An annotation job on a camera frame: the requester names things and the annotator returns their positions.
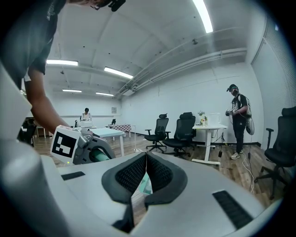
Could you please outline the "person's left forearm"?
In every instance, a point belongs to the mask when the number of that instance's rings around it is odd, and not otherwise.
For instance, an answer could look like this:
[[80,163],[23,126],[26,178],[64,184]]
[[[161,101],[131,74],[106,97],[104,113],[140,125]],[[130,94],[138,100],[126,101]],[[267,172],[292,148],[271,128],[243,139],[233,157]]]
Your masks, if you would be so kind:
[[29,81],[25,82],[27,100],[32,105],[31,113],[43,128],[52,134],[58,126],[68,124],[57,114],[43,86],[43,73],[30,67],[28,70]]

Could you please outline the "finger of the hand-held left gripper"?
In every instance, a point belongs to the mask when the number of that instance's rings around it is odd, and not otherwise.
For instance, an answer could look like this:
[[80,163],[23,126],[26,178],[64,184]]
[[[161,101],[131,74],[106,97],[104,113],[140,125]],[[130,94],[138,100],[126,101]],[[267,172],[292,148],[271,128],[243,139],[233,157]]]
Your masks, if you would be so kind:
[[98,137],[92,139],[87,150],[90,151],[90,160],[110,160],[116,158],[111,146],[104,139]]

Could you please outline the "white ceiling duct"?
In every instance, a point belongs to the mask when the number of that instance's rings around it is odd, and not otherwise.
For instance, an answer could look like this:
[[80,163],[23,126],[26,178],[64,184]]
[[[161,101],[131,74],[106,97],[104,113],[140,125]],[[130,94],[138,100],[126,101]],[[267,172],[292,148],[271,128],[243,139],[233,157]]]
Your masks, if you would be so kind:
[[127,82],[116,94],[115,98],[120,98],[126,94],[132,94],[135,91],[144,88],[150,83],[154,83],[177,72],[183,71],[206,62],[211,62],[227,57],[244,57],[247,53],[245,48],[232,48],[219,50],[202,56],[195,56],[191,59],[181,61],[181,56],[173,56],[167,61],[155,60],[145,69],[140,71],[132,80]]

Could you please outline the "light blue table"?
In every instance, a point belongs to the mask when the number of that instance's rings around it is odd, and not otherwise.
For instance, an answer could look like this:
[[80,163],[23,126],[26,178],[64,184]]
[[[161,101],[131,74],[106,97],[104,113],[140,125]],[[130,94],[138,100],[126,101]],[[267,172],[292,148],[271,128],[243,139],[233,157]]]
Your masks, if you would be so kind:
[[123,137],[126,136],[125,132],[110,129],[110,128],[96,128],[96,129],[91,129],[90,131],[102,138],[118,137],[120,141],[121,156],[124,156]]

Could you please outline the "person's black shirt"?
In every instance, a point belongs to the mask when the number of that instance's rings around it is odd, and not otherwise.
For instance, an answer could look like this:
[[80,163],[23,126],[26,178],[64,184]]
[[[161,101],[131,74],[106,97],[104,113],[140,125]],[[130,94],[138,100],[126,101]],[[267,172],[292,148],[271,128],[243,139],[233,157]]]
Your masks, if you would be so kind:
[[29,69],[45,73],[58,14],[67,0],[37,0],[19,17],[0,44],[0,61],[18,88]]

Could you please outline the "white desk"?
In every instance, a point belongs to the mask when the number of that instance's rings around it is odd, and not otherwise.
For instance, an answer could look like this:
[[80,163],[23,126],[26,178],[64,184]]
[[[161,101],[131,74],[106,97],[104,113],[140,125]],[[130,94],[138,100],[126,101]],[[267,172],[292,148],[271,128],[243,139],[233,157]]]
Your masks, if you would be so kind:
[[196,125],[193,127],[193,129],[195,129],[196,131],[205,131],[205,145],[198,145],[199,147],[205,147],[206,151],[205,151],[205,157],[204,159],[194,159],[192,158],[192,162],[197,162],[197,163],[202,163],[202,164],[207,164],[207,165],[216,165],[219,166],[221,163],[220,162],[215,162],[215,161],[210,161],[209,160],[209,156],[210,156],[210,148],[213,147],[214,145],[211,145],[211,133],[212,131],[216,130],[225,130],[227,129],[227,126],[222,125],[222,124],[217,124],[217,125]]

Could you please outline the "white window blind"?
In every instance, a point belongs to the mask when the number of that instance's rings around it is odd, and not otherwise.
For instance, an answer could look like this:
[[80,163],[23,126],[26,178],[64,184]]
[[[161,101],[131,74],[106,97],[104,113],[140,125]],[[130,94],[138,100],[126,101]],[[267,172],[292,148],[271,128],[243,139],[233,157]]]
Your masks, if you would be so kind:
[[271,17],[265,18],[265,28],[259,49],[251,63],[258,80],[263,102],[263,141],[267,149],[268,131],[271,128],[270,146],[278,133],[278,117],[282,109],[296,106],[296,65],[288,43],[279,26]]

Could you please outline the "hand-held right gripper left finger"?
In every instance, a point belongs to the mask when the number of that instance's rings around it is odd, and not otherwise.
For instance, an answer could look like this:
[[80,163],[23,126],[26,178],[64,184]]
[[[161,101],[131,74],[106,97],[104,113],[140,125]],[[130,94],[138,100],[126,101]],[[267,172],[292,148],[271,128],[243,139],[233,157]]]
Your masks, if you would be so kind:
[[51,237],[147,237],[147,223],[142,219],[130,231],[120,224],[132,224],[130,202],[113,200],[109,192],[127,193],[115,179],[113,168],[145,159],[144,152],[104,162],[56,167],[52,158],[43,157],[48,187],[61,218],[51,227]]

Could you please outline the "checkered table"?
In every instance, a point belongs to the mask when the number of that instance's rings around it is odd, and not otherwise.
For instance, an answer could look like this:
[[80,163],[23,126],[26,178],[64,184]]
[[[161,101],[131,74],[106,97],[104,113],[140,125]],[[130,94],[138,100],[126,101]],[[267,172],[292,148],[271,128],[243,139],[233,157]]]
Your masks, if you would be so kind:
[[128,132],[129,137],[131,137],[131,125],[129,124],[123,124],[123,125],[108,125],[107,126],[110,129],[118,130],[118,131],[123,131],[123,132]]

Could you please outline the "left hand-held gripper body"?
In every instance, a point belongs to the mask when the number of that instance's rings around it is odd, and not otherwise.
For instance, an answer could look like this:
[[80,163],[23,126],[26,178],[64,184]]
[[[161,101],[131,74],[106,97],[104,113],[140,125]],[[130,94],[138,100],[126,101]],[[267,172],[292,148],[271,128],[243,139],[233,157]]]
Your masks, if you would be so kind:
[[88,128],[57,126],[50,148],[50,154],[65,165],[92,163],[88,145],[93,133]]

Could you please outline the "yellow flowers vase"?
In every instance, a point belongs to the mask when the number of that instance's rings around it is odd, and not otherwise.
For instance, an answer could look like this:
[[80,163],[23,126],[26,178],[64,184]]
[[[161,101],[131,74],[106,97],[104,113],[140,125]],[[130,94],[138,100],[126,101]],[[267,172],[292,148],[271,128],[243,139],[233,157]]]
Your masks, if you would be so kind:
[[199,125],[200,125],[200,126],[205,126],[205,125],[207,125],[207,124],[208,124],[208,118],[206,117],[205,112],[203,112],[203,111],[199,111],[199,112],[198,112],[198,115],[199,115],[199,117],[200,117]]

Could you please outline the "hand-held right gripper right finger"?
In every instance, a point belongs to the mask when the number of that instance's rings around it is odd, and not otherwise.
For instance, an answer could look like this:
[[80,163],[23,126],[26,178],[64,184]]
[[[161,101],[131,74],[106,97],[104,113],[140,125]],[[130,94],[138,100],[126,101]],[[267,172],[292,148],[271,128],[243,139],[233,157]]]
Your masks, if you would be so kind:
[[[133,229],[133,237],[251,237],[259,229],[255,219],[264,211],[261,203],[242,186],[216,169],[174,156],[156,156],[182,168],[187,175],[183,192],[170,204],[149,206]],[[213,194],[228,192],[251,216],[236,228]]]

